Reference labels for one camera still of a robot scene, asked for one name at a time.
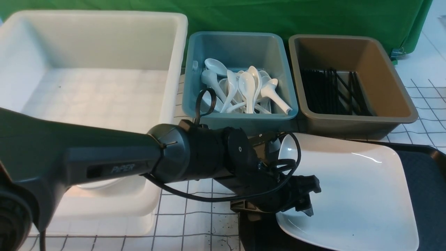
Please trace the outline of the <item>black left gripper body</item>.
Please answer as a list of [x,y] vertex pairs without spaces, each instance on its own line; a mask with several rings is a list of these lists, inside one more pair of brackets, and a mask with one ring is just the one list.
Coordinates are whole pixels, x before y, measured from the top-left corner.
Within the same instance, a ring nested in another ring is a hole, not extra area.
[[229,151],[230,175],[218,177],[216,181],[236,194],[233,200],[247,200],[265,213],[287,211],[304,195],[320,193],[316,176],[294,175],[301,162],[301,146],[296,135],[290,138],[297,148],[297,159],[264,163],[251,140],[247,140],[247,146],[241,150]]

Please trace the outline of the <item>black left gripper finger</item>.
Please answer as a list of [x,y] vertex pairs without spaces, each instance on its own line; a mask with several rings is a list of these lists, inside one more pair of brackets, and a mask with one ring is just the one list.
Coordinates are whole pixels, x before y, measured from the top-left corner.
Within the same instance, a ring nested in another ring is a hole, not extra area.
[[296,201],[294,208],[297,212],[303,212],[309,217],[314,215],[310,195],[304,195],[303,197],[299,198]]
[[265,213],[263,210],[260,210],[258,207],[248,202],[247,200],[230,201],[230,210],[235,213]]

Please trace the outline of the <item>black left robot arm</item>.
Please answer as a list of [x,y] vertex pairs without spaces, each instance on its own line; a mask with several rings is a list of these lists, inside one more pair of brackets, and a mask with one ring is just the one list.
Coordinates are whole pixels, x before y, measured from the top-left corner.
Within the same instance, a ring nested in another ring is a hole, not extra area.
[[174,195],[202,202],[244,200],[261,213],[294,208],[313,215],[316,176],[293,175],[298,157],[265,163],[256,138],[195,121],[158,124],[146,134],[46,121],[1,109],[1,250],[17,251],[35,225],[46,229],[71,187],[140,175]]

